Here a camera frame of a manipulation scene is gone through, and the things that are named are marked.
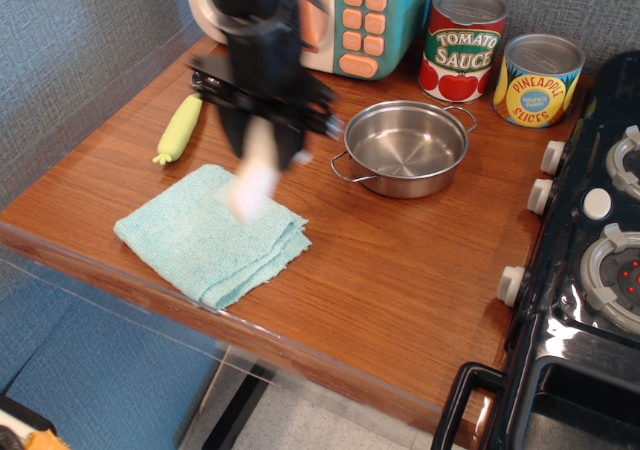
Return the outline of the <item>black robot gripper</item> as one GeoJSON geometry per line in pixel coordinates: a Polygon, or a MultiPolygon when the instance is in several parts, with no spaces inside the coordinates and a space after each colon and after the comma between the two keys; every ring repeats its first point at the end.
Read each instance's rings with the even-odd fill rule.
{"type": "Polygon", "coordinates": [[[228,32],[225,55],[191,62],[205,75],[202,97],[218,107],[221,126],[236,156],[244,153],[252,116],[274,124],[276,166],[287,170],[304,149],[305,132],[330,138],[343,132],[331,108],[334,92],[300,63],[299,32],[286,25],[228,32]]]}

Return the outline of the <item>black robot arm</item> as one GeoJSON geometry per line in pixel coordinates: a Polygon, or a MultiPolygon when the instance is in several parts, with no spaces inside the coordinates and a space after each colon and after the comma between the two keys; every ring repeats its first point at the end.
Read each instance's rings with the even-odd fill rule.
{"type": "MultiPolygon", "coordinates": [[[[306,0],[319,10],[321,0],[306,0]]],[[[331,112],[331,88],[301,62],[300,0],[212,0],[226,39],[225,56],[193,59],[192,84],[219,109],[235,155],[245,158],[248,126],[266,121],[275,143],[275,166],[286,170],[304,148],[307,132],[337,137],[342,125],[331,112]]]]}

